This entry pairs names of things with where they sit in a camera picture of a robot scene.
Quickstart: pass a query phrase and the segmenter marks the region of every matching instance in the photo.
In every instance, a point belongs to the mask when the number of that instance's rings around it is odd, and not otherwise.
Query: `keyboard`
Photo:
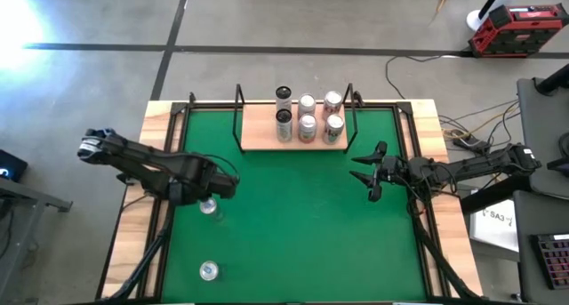
[[[569,288],[569,234],[532,235],[531,239],[549,289]]]

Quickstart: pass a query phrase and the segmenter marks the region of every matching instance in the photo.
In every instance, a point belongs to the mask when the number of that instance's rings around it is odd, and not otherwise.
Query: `can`
[[[317,110],[317,101],[312,97],[310,94],[302,94],[299,98],[299,110],[298,110],[298,119],[300,120],[301,117],[305,114],[312,114]]]
[[[220,267],[214,261],[206,261],[199,268],[199,276],[204,281],[213,281],[220,274]]]
[[[324,129],[324,142],[332,145],[340,138],[344,130],[344,120],[338,114],[331,114],[326,119],[326,127]]]
[[[280,109],[276,113],[276,137],[280,141],[293,138],[293,113],[288,109]]]
[[[293,111],[293,92],[286,86],[280,86],[276,89],[276,111],[287,109]]]
[[[205,202],[199,202],[199,210],[216,220],[221,219],[220,207],[217,205],[217,202],[213,198],[208,198]]]
[[[322,111],[322,118],[327,119],[331,114],[340,113],[341,108],[341,94],[336,91],[329,91],[324,96],[324,110]]]
[[[299,120],[299,140],[312,142],[317,136],[317,118],[312,114],[304,114]]]

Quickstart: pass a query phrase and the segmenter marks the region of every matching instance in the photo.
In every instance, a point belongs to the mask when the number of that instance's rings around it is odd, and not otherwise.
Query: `red tool case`
[[[568,23],[561,4],[502,5],[488,14],[469,44],[476,57],[527,57]]]

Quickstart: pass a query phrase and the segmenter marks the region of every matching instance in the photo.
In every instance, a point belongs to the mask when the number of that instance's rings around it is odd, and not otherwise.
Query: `green felt surface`
[[[227,158],[241,183],[235,197],[218,200],[220,220],[197,205],[177,208],[164,302],[425,299],[405,189],[384,185],[382,200],[373,204],[348,173],[371,172],[350,158],[371,154],[379,140],[389,144],[390,155],[399,154],[390,110],[358,111],[359,134],[347,155],[241,155],[232,118],[226,111],[191,114],[185,150]],[[202,280],[204,261],[220,265],[219,279]]]

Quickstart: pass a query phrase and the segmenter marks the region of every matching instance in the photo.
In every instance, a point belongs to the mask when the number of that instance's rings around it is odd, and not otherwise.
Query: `concrete floor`
[[[429,26],[437,0],[188,0],[177,44],[461,50],[472,35],[464,18],[485,0],[449,0]],[[5,0],[22,18],[7,23],[10,46],[40,43],[166,44],[179,0]],[[553,4],[569,0],[519,0]],[[569,52],[569,29],[546,48]],[[41,304],[94,297],[124,192],[111,168],[76,159],[87,128],[112,126],[137,139],[161,52],[72,52],[0,49],[0,147],[30,163],[24,183],[75,201],[67,215],[47,213],[37,233],[35,266],[19,295]],[[395,99],[384,77],[389,57],[175,53],[161,100],[269,99],[276,86],[322,96],[349,82],[367,99]],[[399,59],[389,77],[407,98],[435,99],[440,114],[461,116],[516,98],[521,77],[547,76],[566,60],[473,60],[427,63]],[[480,124],[498,109],[464,119]],[[518,119],[509,121],[521,141]],[[491,126],[477,132],[485,137]],[[499,130],[497,141],[505,139]],[[468,154],[450,151],[451,160]],[[470,184],[481,185],[485,180]],[[515,263],[475,255],[484,292],[506,300],[518,292]]]

